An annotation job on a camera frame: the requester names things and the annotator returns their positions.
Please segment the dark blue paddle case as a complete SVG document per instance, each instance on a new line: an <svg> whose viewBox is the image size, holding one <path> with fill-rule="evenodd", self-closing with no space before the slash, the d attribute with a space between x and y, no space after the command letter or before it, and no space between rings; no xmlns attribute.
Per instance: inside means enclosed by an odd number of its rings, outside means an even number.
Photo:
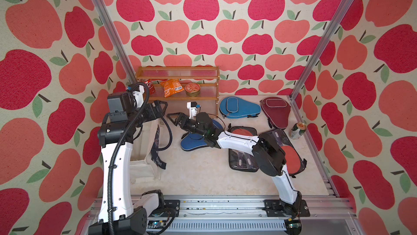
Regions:
<svg viewBox="0 0 417 235"><path fill-rule="evenodd" d="M212 120L211 126L197 126L197 130L203 130L206 132L210 128L216 128L219 130L224 130L220 123ZM184 151L192 151L197 150L200 148L209 147L209 145L205 142L204 135L200 135L197 132L187 132L182 136L180 142L181 149Z"/></svg>

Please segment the light blue paddle case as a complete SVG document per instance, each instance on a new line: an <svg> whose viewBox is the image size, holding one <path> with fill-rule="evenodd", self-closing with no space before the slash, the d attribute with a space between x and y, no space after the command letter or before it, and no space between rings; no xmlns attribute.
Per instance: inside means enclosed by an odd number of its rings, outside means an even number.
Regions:
<svg viewBox="0 0 417 235"><path fill-rule="evenodd" d="M220 102L220 113L227 118L254 118L261 113L261 107L239 97L225 97Z"/></svg>

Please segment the white canvas tote bag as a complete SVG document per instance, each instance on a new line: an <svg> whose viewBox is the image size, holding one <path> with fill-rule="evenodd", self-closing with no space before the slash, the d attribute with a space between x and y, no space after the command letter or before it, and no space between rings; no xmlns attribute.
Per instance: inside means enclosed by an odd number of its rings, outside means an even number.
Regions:
<svg viewBox="0 0 417 235"><path fill-rule="evenodd" d="M130 183L139 184L161 179L163 160L159 151L168 145L169 131L162 119L144 123L140 136L134 140L130 158Z"/></svg>

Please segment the clear case red paddles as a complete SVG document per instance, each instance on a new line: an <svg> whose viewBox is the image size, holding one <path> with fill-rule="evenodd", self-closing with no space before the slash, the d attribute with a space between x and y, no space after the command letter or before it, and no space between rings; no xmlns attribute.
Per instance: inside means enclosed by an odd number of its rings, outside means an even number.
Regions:
<svg viewBox="0 0 417 235"><path fill-rule="evenodd" d="M257 136L255 128L246 126L231 126L230 124L228 132L244 136ZM253 155L233 149L229 149L229 167L240 172L255 173L259 170Z"/></svg>

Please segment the maroon paddle case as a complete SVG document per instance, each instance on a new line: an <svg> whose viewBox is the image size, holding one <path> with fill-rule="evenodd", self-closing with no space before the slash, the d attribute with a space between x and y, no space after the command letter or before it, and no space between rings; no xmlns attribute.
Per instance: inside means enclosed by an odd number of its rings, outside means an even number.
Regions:
<svg viewBox="0 0 417 235"><path fill-rule="evenodd" d="M267 97L261 100L261 109L267 116L270 128L286 129L291 112L287 101L279 97Z"/></svg>

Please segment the black paddle case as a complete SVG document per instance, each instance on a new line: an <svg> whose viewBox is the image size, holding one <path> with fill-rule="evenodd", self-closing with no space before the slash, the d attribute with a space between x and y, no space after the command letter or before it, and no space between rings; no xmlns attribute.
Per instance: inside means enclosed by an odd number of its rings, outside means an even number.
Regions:
<svg viewBox="0 0 417 235"><path fill-rule="evenodd" d="M306 169L307 161L301 159L284 130L274 129L266 131L265 134L271 137L274 140L273 143L278 144L286 153L287 169L292 178L296 178L298 174Z"/></svg>

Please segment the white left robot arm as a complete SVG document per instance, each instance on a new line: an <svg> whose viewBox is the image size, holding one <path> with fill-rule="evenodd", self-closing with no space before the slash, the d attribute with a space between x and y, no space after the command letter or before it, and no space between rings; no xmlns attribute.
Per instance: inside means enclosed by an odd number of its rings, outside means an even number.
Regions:
<svg viewBox="0 0 417 235"><path fill-rule="evenodd" d="M109 112L98 131L103 157L103 197L98 220L88 229L90 235L145 235L148 217L162 213L167 215L167 221L158 228L160 235L177 216L176 208L166 206L160 190L142 194L137 202L131 197L130 158L136 129L165 115L160 103L148 102L149 96L149 87L136 83L107 98Z"/></svg>

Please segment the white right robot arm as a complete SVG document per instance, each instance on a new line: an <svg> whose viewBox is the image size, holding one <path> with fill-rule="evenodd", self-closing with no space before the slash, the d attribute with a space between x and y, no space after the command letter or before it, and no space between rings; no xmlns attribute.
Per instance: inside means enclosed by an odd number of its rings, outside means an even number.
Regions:
<svg viewBox="0 0 417 235"><path fill-rule="evenodd" d="M169 113L167 118L175 126L201 135L209 147L232 149L252 155L259 169L272 178L279 192L279 210L291 218L299 215L302 194L292 183L285 151L270 134L264 132L258 136L246 136L221 130L213 125L212 118L206 112L197 114L195 119L182 112Z"/></svg>

